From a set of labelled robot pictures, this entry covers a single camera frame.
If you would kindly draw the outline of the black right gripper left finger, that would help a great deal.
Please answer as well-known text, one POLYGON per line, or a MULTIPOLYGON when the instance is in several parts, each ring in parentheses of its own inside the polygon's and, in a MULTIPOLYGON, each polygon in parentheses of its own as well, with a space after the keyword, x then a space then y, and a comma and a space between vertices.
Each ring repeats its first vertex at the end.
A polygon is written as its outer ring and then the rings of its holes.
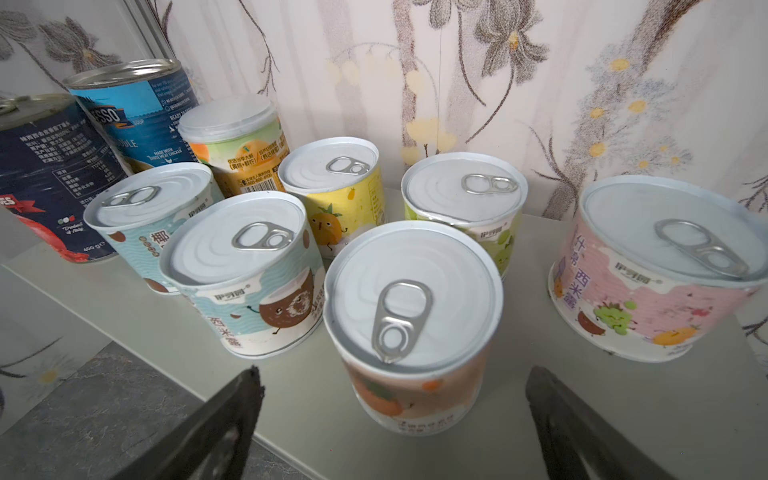
POLYGON ((262 408, 260 371, 239 373, 116 479, 240 479, 262 408))

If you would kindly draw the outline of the white lid can blue label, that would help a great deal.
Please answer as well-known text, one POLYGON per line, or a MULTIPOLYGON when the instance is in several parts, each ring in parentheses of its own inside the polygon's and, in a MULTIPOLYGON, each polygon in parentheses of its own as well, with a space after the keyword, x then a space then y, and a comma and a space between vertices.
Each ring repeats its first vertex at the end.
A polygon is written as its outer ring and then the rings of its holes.
POLYGON ((325 265, 305 206, 287 193, 205 209, 171 235, 159 269, 238 357, 278 355, 322 322, 325 265))

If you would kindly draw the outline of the blue label soup can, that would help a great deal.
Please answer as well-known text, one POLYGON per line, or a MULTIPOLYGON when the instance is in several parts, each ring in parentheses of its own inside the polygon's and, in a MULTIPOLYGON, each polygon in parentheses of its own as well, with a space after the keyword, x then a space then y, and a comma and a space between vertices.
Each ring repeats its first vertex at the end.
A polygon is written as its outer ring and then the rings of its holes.
POLYGON ((182 115, 199 105, 180 61, 109 65, 77 73, 64 85, 100 124, 131 172, 197 161, 178 132, 182 115))

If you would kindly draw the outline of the white lid can orange label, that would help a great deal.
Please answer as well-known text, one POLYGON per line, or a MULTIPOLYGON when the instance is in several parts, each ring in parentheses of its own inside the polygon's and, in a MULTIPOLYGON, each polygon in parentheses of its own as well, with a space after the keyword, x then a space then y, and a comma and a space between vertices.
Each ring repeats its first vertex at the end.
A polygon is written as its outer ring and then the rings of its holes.
POLYGON ((262 94, 222 98, 184 113, 178 131, 207 165, 225 197, 282 191, 278 176, 290 153, 275 104, 262 94))

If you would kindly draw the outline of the dark red label can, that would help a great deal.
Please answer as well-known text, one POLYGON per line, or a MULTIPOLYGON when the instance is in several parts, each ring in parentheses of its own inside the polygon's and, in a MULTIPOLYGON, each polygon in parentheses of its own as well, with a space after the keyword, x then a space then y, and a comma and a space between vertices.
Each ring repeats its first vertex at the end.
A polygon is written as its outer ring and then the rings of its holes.
POLYGON ((1 206, 63 259, 89 263, 116 251, 84 220, 87 205, 127 173, 69 94, 1 101, 1 206))

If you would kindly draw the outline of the white lid can green label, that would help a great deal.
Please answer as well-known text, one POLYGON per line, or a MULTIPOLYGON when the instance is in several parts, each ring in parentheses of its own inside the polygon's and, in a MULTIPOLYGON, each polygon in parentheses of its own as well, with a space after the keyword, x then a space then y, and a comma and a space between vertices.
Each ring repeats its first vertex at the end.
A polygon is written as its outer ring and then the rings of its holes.
POLYGON ((410 167, 400 189, 408 220, 461 230, 506 274, 528 195, 519 170, 486 154, 443 153, 410 167))

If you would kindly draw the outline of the white lid can yellow label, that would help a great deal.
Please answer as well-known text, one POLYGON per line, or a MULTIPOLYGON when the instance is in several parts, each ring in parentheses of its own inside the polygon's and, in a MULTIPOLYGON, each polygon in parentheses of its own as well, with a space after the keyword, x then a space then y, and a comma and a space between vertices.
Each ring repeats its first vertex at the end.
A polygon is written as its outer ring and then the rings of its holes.
POLYGON ((306 144, 281 161, 278 176, 285 190, 303 202, 327 259, 385 223, 379 150, 368 140, 334 137, 306 144))

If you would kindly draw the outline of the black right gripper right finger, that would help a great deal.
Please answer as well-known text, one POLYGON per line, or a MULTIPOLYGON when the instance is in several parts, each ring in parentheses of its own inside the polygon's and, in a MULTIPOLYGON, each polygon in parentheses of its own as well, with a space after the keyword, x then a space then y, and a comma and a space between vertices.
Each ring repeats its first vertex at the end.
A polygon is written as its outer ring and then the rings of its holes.
POLYGON ((672 477, 550 370, 532 368, 525 395, 551 479, 672 477))

